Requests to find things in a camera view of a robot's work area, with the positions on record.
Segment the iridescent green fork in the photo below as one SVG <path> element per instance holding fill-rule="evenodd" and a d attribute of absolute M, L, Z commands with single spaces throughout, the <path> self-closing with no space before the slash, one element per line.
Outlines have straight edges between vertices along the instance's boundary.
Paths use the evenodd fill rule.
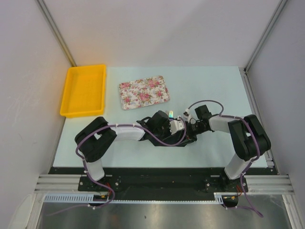
<path fill-rule="evenodd" d="M 170 119 L 174 119 L 173 111 L 172 110 L 169 111 L 168 116 L 169 116 Z"/>

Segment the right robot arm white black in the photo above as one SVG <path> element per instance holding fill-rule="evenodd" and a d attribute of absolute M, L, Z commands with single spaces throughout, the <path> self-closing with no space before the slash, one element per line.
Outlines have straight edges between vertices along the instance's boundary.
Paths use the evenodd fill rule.
<path fill-rule="evenodd" d="M 198 120 L 191 123 L 190 109 L 184 112 L 188 120 L 188 137 L 193 139 L 198 134 L 211 132 L 228 133 L 235 151 L 229 164 L 223 169 L 217 180 L 224 191 L 232 191 L 243 182 L 243 175 L 251 165 L 271 148 L 271 141 L 254 114 L 237 117 L 223 114 L 212 114 L 206 105 L 195 109 Z"/>

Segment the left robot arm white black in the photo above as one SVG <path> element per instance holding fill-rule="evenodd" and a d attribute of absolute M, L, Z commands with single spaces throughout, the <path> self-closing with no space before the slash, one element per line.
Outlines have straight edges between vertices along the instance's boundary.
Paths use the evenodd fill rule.
<path fill-rule="evenodd" d="M 102 116 L 95 118 L 75 137 L 76 155 L 81 158 L 84 171 L 89 175 L 89 186 L 99 191 L 105 186 L 102 157 L 115 141 L 150 141 L 154 146 L 175 146 L 171 133 L 174 121 L 165 112 L 158 111 L 133 124 L 109 124 Z"/>

